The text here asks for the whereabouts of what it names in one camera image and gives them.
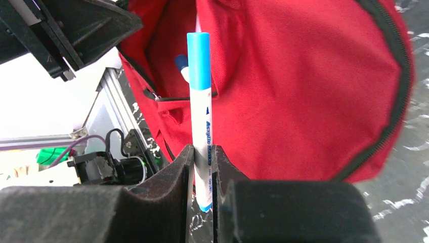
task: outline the backpack zipper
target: backpack zipper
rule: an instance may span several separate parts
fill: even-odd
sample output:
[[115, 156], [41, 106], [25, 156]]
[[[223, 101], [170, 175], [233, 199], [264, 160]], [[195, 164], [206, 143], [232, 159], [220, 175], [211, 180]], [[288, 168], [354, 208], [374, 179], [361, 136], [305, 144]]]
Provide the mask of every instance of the backpack zipper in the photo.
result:
[[396, 102], [390, 115], [389, 125], [383, 130], [377, 143], [371, 145], [369, 148], [358, 154], [345, 168], [331, 179], [332, 181], [337, 182], [343, 181], [353, 174], [353, 172], [367, 162], [372, 156], [377, 154], [389, 142], [389, 138], [399, 128], [402, 118], [406, 112], [412, 79], [411, 60], [407, 48], [405, 47], [402, 36], [390, 14], [377, 0], [356, 1], [372, 15], [374, 21], [383, 32], [386, 38], [386, 43], [394, 58], [401, 66], [402, 72], [399, 79], [399, 90]]

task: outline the purple wire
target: purple wire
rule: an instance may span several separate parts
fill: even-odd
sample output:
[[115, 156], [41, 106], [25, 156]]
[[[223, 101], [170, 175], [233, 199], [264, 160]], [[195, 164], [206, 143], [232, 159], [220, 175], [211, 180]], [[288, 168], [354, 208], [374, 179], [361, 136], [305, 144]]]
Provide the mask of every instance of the purple wire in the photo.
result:
[[98, 139], [100, 139], [101, 141], [103, 141], [103, 143], [104, 144], [106, 144], [106, 141], [104, 140], [104, 138], [103, 137], [101, 137], [101, 136], [99, 136], [99, 135], [89, 135], [89, 136], [86, 136], [86, 137], [83, 137], [83, 138], [79, 138], [79, 139], [77, 139], [76, 141], [74, 141], [72, 144], [70, 144], [70, 146], [68, 146], [67, 148], [66, 148], [66, 150], [64, 150], [53, 162], [52, 162], [52, 164], [48, 167], [48, 168], [52, 168], [52, 167], [54, 167], [54, 166], [56, 166], [57, 164], [59, 164], [60, 163], [60, 160], [68, 153], [68, 152], [70, 152], [71, 151], [71, 149], [72, 148], [74, 148], [77, 144], [79, 144], [79, 143], [81, 143], [81, 142], [84, 142], [84, 141], [86, 141], [86, 140], [88, 140], [88, 139], [91, 139], [91, 138], [98, 138]]

